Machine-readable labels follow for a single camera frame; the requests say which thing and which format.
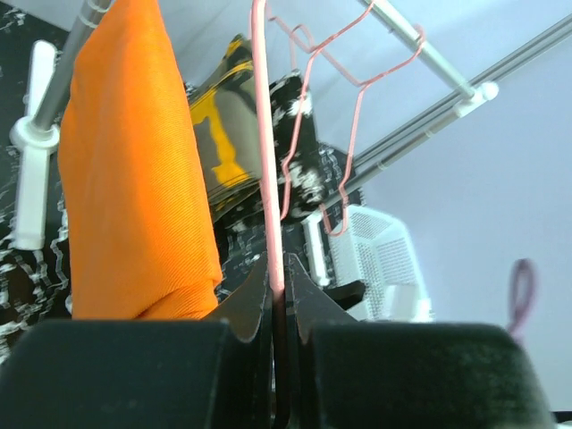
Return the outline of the orange trousers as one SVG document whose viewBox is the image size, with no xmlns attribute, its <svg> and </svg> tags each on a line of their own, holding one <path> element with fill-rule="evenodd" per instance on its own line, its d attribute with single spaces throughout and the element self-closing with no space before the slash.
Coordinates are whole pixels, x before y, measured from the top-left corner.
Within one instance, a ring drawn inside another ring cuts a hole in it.
<svg viewBox="0 0 572 429">
<path fill-rule="evenodd" d="M 155 1 L 117 1 L 78 54 L 58 149 L 72 314 L 199 319 L 222 279 L 197 143 Z"/>
</svg>

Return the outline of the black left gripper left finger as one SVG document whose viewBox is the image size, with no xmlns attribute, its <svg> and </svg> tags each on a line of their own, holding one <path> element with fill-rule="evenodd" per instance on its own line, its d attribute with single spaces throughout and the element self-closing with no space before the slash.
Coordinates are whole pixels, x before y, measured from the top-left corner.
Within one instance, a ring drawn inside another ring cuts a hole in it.
<svg viewBox="0 0 572 429">
<path fill-rule="evenodd" d="M 267 257 L 260 257 L 247 279 L 222 304 L 207 315 L 209 322 L 228 324 L 242 342 L 257 335 L 269 291 Z"/>
</svg>

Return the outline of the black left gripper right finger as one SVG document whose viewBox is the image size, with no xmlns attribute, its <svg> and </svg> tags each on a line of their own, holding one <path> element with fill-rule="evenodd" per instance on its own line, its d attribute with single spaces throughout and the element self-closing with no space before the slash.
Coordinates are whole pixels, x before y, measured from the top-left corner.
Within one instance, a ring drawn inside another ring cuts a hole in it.
<svg viewBox="0 0 572 429">
<path fill-rule="evenodd" d="M 302 344 L 318 324 L 352 324 L 357 320 L 319 289 L 295 254 L 285 255 L 287 316 L 292 316 Z"/>
</svg>

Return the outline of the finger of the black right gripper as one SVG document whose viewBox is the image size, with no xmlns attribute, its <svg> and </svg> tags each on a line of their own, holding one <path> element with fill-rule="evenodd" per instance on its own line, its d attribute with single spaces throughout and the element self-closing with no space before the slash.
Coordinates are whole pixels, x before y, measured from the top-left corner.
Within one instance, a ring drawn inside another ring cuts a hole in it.
<svg viewBox="0 0 572 429">
<path fill-rule="evenodd" d="M 360 303 L 365 295 L 366 285 L 360 281 L 353 281 L 328 290 L 328 297 L 343 310 L 348 310 Z"/>
</svg>

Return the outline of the camouflage olive yellow trousers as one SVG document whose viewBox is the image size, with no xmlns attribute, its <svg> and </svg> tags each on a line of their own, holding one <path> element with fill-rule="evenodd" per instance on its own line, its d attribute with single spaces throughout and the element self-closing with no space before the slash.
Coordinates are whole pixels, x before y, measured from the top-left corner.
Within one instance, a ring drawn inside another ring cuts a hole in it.
<svg viewBox="0 0 572 429">
<path fill-rule="evenodd" d="M 213 221 L 258 191 L 262 176 L 251 42 L 239 34 L 188 96 Z"/>
</svg>

